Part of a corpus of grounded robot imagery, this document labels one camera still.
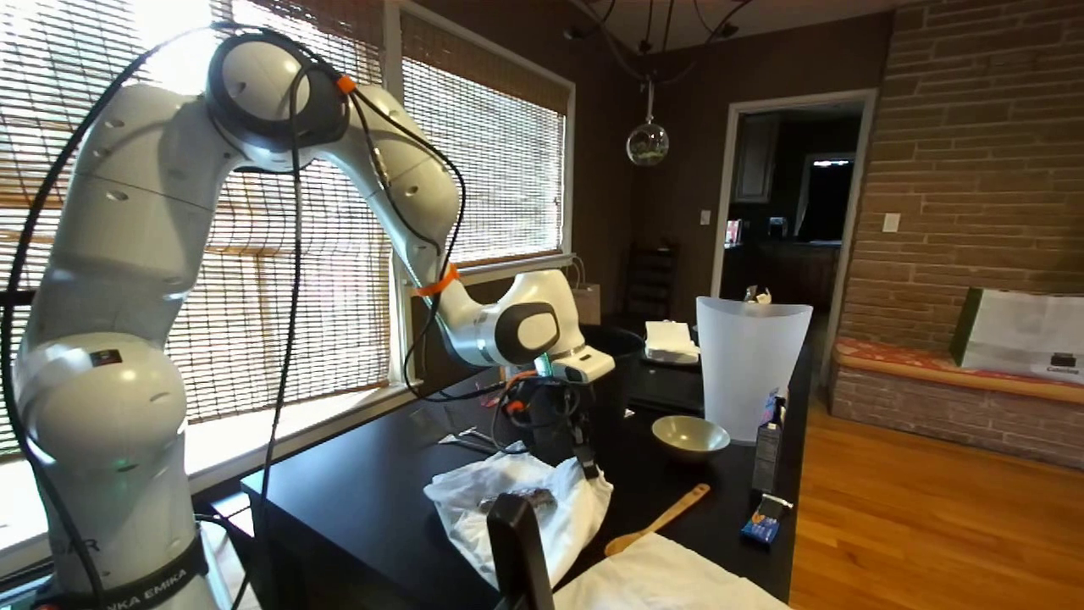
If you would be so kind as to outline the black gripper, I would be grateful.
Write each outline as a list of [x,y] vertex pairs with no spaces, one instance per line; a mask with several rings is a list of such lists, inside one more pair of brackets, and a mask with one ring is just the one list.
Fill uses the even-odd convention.
[[600,478],[595,452],[587,434],[587,390],[575,383],[513,378],[501,385],[501,422],[513,437],[544,461],[573,457],[593,481]]

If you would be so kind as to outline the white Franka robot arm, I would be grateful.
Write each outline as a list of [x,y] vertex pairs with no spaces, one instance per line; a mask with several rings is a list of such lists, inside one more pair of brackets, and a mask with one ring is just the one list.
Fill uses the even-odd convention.
[[338,165],[461,363],[573,385],[612,371],[558,270],[473,302],[452,261],[461,171],[396,95],[271,28],[230,23],[195,95],[114,77],[61,160],[69,202],[28,324],[5,347],[55,556],[34,610],[227,610],[189,503],[188,390],[166,337],[230,172]]

